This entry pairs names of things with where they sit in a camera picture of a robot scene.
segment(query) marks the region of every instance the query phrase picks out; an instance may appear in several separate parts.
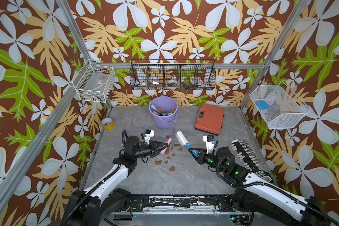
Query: blue sponge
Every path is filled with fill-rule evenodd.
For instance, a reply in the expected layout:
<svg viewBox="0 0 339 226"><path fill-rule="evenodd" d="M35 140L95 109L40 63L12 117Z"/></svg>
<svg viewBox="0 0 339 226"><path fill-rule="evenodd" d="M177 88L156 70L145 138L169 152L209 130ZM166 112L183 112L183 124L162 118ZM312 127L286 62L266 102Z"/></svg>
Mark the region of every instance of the blue sponge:
<svg viewBox="0 0 339 226"><path fill-rule="evenodd" d="M266 110L269 108L269 105L267 102L265 101L257 101L256 105L259 106L259 108L261 108L261 110Z"/></svg>

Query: black wire shelf basket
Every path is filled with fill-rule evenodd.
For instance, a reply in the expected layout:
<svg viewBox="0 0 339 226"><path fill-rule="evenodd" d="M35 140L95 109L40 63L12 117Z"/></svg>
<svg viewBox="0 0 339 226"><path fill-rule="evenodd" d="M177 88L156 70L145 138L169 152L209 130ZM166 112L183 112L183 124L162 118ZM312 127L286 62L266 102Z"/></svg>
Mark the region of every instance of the black wire shelf basket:
<svg viewBox="0 0 339 226"><path fill-rule="evenodd" d="M212 90L216 79L214 62L215 60L131 59L131 88Z"/></svg>

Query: brown wall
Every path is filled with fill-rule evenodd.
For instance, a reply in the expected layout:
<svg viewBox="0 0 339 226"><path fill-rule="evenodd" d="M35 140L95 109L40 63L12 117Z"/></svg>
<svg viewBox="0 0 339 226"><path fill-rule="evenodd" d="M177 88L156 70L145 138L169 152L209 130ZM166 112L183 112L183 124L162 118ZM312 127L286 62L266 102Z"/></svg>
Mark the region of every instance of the brown wall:
<svg viewBox="0 0 339 226"><path fill-rule="evenodd" d="M234 12L226 16L226 9L224 9L222 13L216 11L216 8L221 6L221 4L214 4L213 0L138 0L132 2L129 6L132 8L138 7L142 12L135 14L135 20L137 22L135 23L129 9L126 10L126 19L122 19L122 17L124 17L123 13L116 14L116 11L121 10L123 7L128 7L126 4L111 4L110 2L112 1L97 0L91 1L91 4L87 3L84 5L81 1L68 1L74 15L77 16L76 21L83 38L88 45L91 44L89 45L90 52L96 61L129 62L130 59L135 58L151 58L151 55L153 55L156 50L149 50L152 49L149 43L156 43L154 37L157 36L159 40L163 39L161 46L166 43L164 50L166 51L164 53L165 55L160 53L158 58L172 57L177 61L178 59L195 58L195 56L191 56L194 55L194 53L192 53L193 48L195 48L197 52L203 48L200 53L203 55L199 55L202 60L215 59L216 63L223 63L224 58L234 52L234 50L226 51L230 49L230 40L233 40L238 45L240 37L240 41L243 42L244 45L250 43L250 47L247 45L248 48L246 48L246 50L243 49L244 52L249 54L248 61L252 63L262 62L270 51L294 5L293 1L288 0L283 1L282 7L280 7L279 1L236 1L230 2L231 6L229 7L232 8ZM177 6L180 7L179 14L176 13ZM153 22L153 20L158 17L155 15L156 11L159 12L161 7L164 7L166 10L163 13L164 17L161 17L164 19L164 27L160 24L160 21L154 21L156 23ZM251 17L250 15L252 15L250 9L253 9L255 13L257 8L259 8L256 17L258 20L251 26L252 22L248 21ZM208 17L208 21L211 22L216 20L216 16L214 17L214 15L220 16L217 27L206 26L206 17ZM113 17L118 18L117 23L113 20ZM125 29L125 23L120 24L119 22L125 20L127 21L127 29ZM223 48L222 51L221 46L222 43L225 42L226 45L224 46L228 48ZM123 51L121 50L120 52L123 54L119 56L118 54L121 48L123 48ZM242 62L239 53L237 53L237 55L233 57L233 60L228 63ZM251 78L250 80L247 79L249 74L251 77L254 76L253 71L217 71L215 92L169 90L165 93L159 93L158 90L148 90L140 93L139 91L132 91L126 82L129 81L129 77L127 77L129 70L119 70L119 72L116 73L118 82L114 85L110 97L113 103L118 105L147 105L149 103L148 100L161 95L179 98L177 102L180 105L201 105L207 101L212 101L210 102L212 104L239 105L239 100L242 100L252 81ZM243 89L236 88L239 79L242 79ZM218 93L221 89L226 89L228 92L222 95L223 92Z"/></svg>
<svg viewBox="0 0 339 226"><path fill-rule="evenodd" d="M17 2L0 1L0 181L60 101L69 83L65 81L83 64L54 1L24 1L19 9ZM50 12L55 19L48 17ZM44 22L52 25L52 20L59 27L43 29ZM21 42L18 51L12 47L12 35ZM68 196L84 175L104 114L103 104L73 99L2 212L0 225L36 225L41 216L42 226L59 224ZM88 119L82 138L79 117ZM54 164L63 158L72 163Z"/></svg>
<svg viewBox="0 0 339 226"><path fill-rule="evenodd" d="M287 82L311 112L294 129L280 131L268 129L253 102L244 111L278 185L306 198L314 195L330 216L339 219L339 1L324 2L323 12L321 3L312 1L305 8L302 18L314 19L297 22L299 32L292 31L282 46L283 56L273 61L278 72L272 76L269 71L262 80L263 84ZM325 26L313 32L302 23L319 17Z"/></svg>

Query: yellow tape roll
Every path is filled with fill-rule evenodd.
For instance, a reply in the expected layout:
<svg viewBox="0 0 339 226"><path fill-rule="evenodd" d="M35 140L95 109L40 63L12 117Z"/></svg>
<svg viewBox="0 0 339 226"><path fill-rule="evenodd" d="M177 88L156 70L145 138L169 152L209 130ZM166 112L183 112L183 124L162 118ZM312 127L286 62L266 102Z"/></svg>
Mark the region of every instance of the yellow tape roll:
<svg viewBox="0 0 339 226"><path fill-rule="evenodd" d="M111 118L105 118L100 122L105 130L114 128L114 122Z"/></svg>

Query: wire basket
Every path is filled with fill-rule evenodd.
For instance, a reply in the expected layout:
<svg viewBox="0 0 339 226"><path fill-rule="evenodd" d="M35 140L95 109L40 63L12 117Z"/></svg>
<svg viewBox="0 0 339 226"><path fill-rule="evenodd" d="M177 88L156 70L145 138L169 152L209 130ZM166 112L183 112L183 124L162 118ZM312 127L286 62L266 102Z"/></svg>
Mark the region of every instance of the wire basket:
<svg viewBox="0 0 339 226"><path fill-rule="evenodd" d="M189 89L215 88L214 60L178 60L179 63L151 63L143 59L131 60L129 71L132 89Z"/></svg>
<svg viewBox="0 0 339 226"><path fill-rule="evenodd" d="M78 76L81 76L75 86L81 100L102 102L107 101L109 91L115 78L114 68L97 64L82 67Z"/></svg>
<svg viewBox="0 0 339 226"><path fill-rule="evenodd" d="M291 129L309 112L306 105L288 86L285 90L280 85L260 85L251 94L250 98L255 107L266 121L269 129ZM261 109L258 101L265 101L269 106Z"/></svg>

